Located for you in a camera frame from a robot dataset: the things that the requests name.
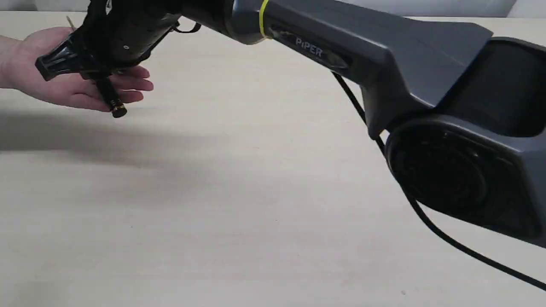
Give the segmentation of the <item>open human hand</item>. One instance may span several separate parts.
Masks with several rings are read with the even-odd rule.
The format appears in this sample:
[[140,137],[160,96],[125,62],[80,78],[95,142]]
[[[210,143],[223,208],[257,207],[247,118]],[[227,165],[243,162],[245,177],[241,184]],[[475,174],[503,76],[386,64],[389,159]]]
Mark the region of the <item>open human hand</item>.
[[84,80],[78,74],[45,81],[35,67],[39,56],[59,46],[70,33],[70,27],[52,27],[33,32],[22,40],[2,35],[0,87],[59,106],[109,112],[92,81]]

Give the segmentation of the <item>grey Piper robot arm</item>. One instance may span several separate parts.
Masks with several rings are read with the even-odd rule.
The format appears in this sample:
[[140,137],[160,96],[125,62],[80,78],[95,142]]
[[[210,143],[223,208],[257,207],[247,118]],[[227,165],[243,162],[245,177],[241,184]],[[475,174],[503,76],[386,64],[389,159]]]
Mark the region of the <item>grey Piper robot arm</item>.
[[390,172],[435,211],[545,247],[545,47],[475,23],[408,19],[335,0],[92,0],[37,58],[45,80],[96,82],[146,60],[180,17],[254,45],[277,41],[358,84]]

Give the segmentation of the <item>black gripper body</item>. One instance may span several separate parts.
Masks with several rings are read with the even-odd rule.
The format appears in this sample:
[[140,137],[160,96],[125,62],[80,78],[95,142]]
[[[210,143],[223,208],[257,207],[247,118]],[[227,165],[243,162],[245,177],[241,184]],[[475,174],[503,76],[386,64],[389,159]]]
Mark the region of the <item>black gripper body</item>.
[[84,78],[136,66],[177,31],[181,0],[92,0],[73,33],[74,72]]

